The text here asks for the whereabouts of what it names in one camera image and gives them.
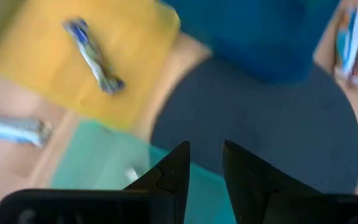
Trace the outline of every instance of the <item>wooden floor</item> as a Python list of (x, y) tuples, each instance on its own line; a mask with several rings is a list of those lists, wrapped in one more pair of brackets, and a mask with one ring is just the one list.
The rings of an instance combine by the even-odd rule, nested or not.
[[(344, 1), (341, 7), (348, 4), (349, 1)], [(328, 25), (314, 55), (315, 61), (328, 72), (331, 72), (334, 63), (334, 36), (337, 19), (338, 14)], [(209, 54), (208, 49), (184, 35), (178, 38), (172, 51), (172, 57), (168, 59), (164, 70), (166, 74), (184, 73), (196, 61)], [(134, 134), (147, 139), (153, 124), (153, 119), (148, 119), (148, 117), (150, 114), (152, 116), (157, 114), (172, 83), (177, 82), (179, 77), (175, 76), (176, 80), (162, 80), (164, 84), (158, 90), (164, 94), (156, 92), (150, 101), (149, 113), (145, 112), (145, 118), (132, 130)], [(351, 102), (358, 120), (358, 91), (348, 88), (343, 82), (339, 81), (339, 84)], [(35, 116), (50, 121), (54, 126), (51, 141), (42, 150), (0, 141), (0, 199), (3, 195), (17, 189), (46, 186), (47, 180), (53, 174), (56, 164), (81, 118), (72, 111), (65, 110), (35, 93), (2, 79), (0, 79), (0, 115)]]

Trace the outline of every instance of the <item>floor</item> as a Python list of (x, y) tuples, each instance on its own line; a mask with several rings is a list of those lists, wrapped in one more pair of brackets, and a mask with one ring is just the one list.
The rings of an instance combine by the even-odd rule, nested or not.
[[(343, 0), (341, 7), (349, 5), (350, 2), (354, 1)], [(334, 63), (333, 41), (338, 15), (337, 13), (333, 16), (314, 55), (315, 61), (328, 72), (331, 72)], [(194, 65), (195, 61), (209, 54), (208, 50), (185, 35), (178, 38), (173, 51), (176, 52), (175, 56), (168, 59), (170, 62), (167, 62), (168, 65), (164, 68), (165, 73), (176, 73), (178, 70), (184, 73), (186, 69)], [(342, 81), (338, 82), (351, 102), (358, 120), (358, 91), (348, 88)], [(164, 91), (167, 95), (170, 85), (164, 85), (159, 91)], [(152, 114), (158, 112), (164, 95), (156, 92), (155, 97), (158, 100), (150, 102), (150, 105), (156, 104), (157, 106), (149, 106), (153, 108), (150, 112)], [(82, 117), (2, 79), (0, 79), (0, 115), (35, 116), (50, 121), (54, 126), (51, 141), (42, 150), (0, 141), (0, 199), (3, 195), (17, 189), (46, 186), (76, 124)], [(147, 140), (152, 123), (152, 119), (143, 119), (143, 122), (139, 122), (132, 132)]]

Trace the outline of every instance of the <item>dark gray round rug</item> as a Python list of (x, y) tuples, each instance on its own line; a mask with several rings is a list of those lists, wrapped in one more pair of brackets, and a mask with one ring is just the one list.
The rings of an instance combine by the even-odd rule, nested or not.
[(358, 124), (341, 89), (318, 66), (302, 83), (266, 85), (217, 58), (192, 70), (157, 118), (152, 144), (191, 143), (191, 160), (222, 175), (232, 140), (324, 193), (353, 193)]

